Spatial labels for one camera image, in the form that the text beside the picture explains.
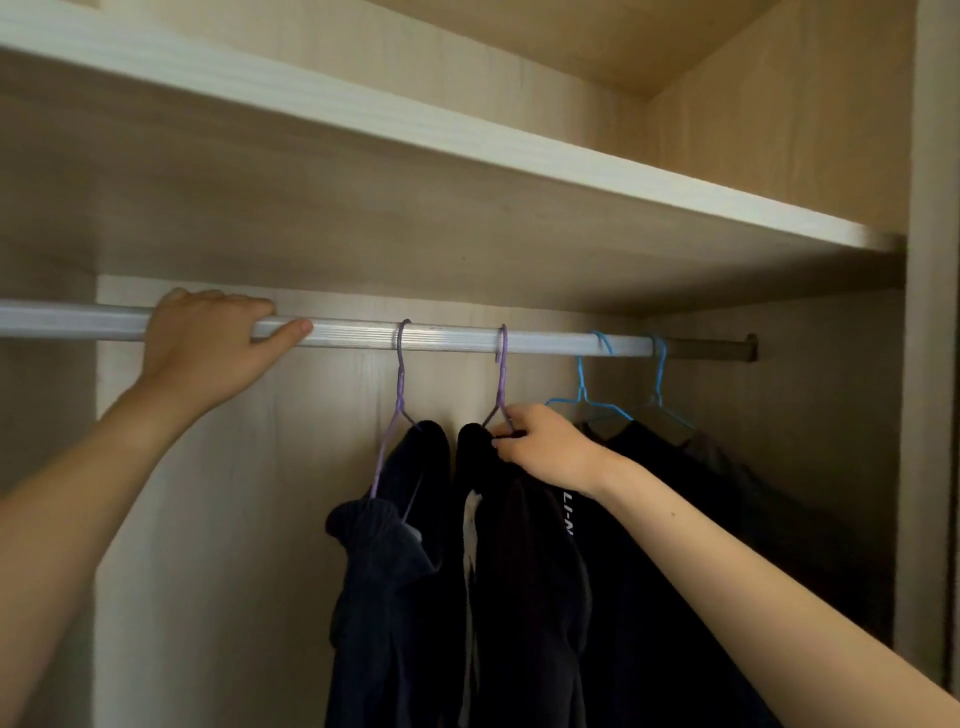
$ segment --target hand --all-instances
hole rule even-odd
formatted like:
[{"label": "hand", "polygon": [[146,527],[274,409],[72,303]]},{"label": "hand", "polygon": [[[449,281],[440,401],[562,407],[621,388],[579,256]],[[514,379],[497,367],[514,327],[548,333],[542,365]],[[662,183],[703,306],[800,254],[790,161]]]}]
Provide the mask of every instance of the hand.
[{"label": "hand", "polygon": [[[591,442],[564,417],[543,404],[511,404],[507,414],[525,437],[493,440],[502,460],[516,463],[544,483],[592,494],[604,462],[611,455]],[[492,429],[494,436],[510,434],[506,423]]]},{"label": "hand", "polygon": [[134,389],[159,391],[188,422],[196,420],[253,384],[313,329],[299,319],[253,343],[253,324],[275,310],[266,299],[175,288],[147,325],[143,371]]}]

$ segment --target wrist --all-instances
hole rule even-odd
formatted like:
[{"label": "wrist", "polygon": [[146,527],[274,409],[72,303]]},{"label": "wrist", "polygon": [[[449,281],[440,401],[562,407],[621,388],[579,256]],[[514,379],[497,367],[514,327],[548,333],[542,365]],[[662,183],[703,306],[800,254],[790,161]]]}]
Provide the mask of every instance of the wrist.
[{"label": "wrist", "polygon": [[166,449],[198,417],[193,408],[171,396],[169,388],[139,379],[110,407],[101,425],[130,448]]},{"label": "wrist", "polygon": [[589,492],[595,499],[602,501],[616,493],[627,479],[624,470],[635,467],[636,464],[602,445],[596,447],[588,479]]}]

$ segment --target wardrobe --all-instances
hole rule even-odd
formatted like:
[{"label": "wardrobe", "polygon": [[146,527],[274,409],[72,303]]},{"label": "wardrobe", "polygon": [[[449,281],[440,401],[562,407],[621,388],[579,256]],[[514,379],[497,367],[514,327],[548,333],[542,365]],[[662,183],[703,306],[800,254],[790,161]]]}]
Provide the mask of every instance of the wardrobe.
[{"label": "wardrobe", "polygon": [[[0,298],[755,335],[754,362],[668,357],[670,408],[853,531],[885,637],[957,694],[959,254],[951,0],[0,0]],[[141,353],[0,338],[0,485]],[[490,411],[491,354],[405,358],[414,418]],[[576,394],[571,356],[510,362],[508,400]],[[585,365],[684,437],[643,406],[656,361]],[[297,349],[193,427],[24,725],[319,725],[324,519],[370,485],[395,377]]]}]

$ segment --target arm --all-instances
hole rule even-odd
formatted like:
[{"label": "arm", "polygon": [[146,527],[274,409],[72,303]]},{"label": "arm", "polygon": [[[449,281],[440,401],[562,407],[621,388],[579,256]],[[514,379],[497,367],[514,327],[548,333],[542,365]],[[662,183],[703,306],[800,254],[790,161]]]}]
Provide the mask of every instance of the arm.
[{"label": "arm", "polygon": [[508,412],[528,434],[494,440],[500,457],[614,514],[785,728],[960,725],[948,693],[637,463],[542,405]]},{"label": "arm", "polygon": [[0,500],[0,726],[14,726],[93,573],[154,466],[207,410],[260,377],[311,329],[253,344],[263,299],[169,293],[147,328],[143,372],[72,449]]}]

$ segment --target white fabric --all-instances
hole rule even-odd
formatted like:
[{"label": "white fabric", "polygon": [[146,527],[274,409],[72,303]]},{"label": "white fabric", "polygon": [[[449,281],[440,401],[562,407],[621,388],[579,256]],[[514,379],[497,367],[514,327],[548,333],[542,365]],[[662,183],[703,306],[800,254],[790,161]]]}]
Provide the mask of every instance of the white fabric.
[{"label": "white fabric", "polygon": [[470,696],[472,686],[480,684],[480,664],[477,654],[476,637],[473,634],[473,610],[470,609],[470,587],[477,570],[477,507],[483,496],[470,491],[464,504],[464,582],[467,585],[467,650],[464,660],[464,700],[460,706],[460,728],[469,728]]}]

